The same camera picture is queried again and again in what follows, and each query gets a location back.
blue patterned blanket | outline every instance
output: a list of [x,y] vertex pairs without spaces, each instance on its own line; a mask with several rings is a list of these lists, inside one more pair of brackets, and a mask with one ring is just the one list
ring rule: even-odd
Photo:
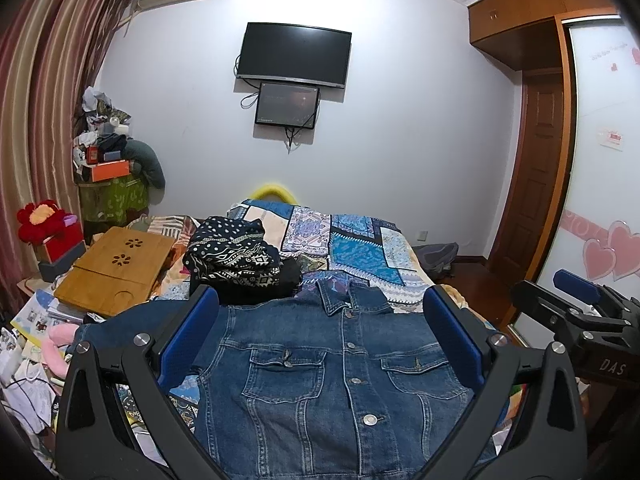
[[299,257],[303,287],[329,277],[334,286],[357,280],[379,287],[396,311],[420,312],[433,282],[400,229],[370,216],[328,215],[298,205],[245,200],[227,217],[255,220],[284,257]]

red striped curtain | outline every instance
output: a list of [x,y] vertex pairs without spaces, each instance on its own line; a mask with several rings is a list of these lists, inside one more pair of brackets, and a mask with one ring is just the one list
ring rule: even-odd
[[37,272],[16,212],[55,200],[80,214],[71,146],[92,85],[131,0],[26,0],[0,38],[0,302],[17,312],[17,282]]

jacket collar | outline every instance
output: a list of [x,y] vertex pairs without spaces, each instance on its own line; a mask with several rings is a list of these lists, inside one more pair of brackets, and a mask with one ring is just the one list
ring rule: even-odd
[[322,306],[328,316],[332,316],[344,307],[363,312],[393,312],[385,295],[376,286],[365,286],[350,282],[348,294],[333,290],[328,280],[318,280],[316,287],[322,299]]

pocket flap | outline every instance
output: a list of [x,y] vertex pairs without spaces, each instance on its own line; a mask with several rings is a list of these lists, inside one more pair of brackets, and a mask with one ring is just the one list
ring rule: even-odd
[[386,357],[381,360],[383,370],[403,374],[421,374],[432,368],[446,364],[447,360],[440,346],[423,349],[414,355]]
[[325,350],[313,350],[292,348],[284,350],[251,350],[250,361],[256,365],[280,365],[280,366],[300,366],[300,365],[316,365],[319,366],[324,362],[326,356]]

small monitor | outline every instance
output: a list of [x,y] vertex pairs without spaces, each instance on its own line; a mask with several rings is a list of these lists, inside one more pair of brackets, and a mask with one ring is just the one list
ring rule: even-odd
[[320,92],[318,87],[285,83],[261,83],[256,124],[312,129]]

